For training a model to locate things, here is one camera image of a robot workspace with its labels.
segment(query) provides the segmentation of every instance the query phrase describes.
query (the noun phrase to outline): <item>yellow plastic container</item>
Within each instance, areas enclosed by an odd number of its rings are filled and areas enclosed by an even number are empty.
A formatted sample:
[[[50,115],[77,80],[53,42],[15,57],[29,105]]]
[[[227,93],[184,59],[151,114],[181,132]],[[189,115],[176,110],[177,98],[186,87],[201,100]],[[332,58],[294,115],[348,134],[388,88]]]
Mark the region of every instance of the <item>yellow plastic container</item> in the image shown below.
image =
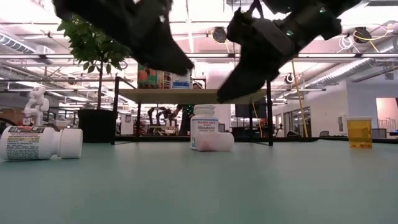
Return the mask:
[[[352,149],[372,149],[372,118],[347,118],[348,140]]]

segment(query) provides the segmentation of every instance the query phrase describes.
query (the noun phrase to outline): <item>shelf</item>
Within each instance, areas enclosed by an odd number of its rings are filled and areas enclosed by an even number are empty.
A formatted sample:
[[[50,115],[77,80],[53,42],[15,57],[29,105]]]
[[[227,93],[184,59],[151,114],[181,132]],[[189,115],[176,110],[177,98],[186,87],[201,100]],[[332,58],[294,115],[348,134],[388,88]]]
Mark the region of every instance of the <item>shelf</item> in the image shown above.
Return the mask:
[[[135,101],[136,103],[159,104],[219,104],[217,102],[217,90],[165,90],[165,89],[134,89],[119,90],[119,94]],[[248,104],[260,100],[266,95],[266,90],[238,99],[225,102],[226,104]]]

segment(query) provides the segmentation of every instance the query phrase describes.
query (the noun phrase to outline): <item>bottle label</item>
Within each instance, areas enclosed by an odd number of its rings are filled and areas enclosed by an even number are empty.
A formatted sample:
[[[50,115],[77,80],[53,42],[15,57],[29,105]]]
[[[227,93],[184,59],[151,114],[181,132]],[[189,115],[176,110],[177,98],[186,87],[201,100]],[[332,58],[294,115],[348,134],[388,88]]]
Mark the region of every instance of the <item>bottle label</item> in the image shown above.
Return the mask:
[[[192,119],[191,120],[191,148],[197,149],[195,136],[198,132],[217,132],[218,119]]]
[[[11,127],[8,130],[7,158],[9,160],[40,159],[40,135],[44,129],[44,127]]]

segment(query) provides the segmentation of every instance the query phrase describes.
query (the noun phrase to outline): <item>plant pot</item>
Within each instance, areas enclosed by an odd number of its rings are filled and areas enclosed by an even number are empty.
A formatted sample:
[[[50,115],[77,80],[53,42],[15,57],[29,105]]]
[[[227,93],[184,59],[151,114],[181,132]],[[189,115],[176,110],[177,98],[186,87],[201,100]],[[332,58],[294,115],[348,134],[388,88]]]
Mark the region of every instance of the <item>plant pot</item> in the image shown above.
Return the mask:
[[[85,143],[110,143],[116,127],[116,115],[107,110],[79,110],[79,128]]]

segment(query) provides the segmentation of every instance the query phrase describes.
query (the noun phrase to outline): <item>potted plant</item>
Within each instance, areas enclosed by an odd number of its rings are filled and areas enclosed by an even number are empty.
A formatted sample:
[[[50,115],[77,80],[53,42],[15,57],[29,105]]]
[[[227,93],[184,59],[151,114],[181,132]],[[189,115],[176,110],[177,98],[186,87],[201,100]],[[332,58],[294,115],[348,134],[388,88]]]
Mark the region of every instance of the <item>potted plant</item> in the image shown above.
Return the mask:
[[[63,30],[63,35],[70,38],[70,53],[79,64],[84,63],[84,71],[91,73],[97,69],[99,72],[97,110],[83,109],[78,112],[83,141],[111,142],[117,115],[113,111],[101,110],[103,72],[110,74],[112,67],[122,70],[121,63],[129,56],[129,49],[78,15],[62,21],[57,30]]]

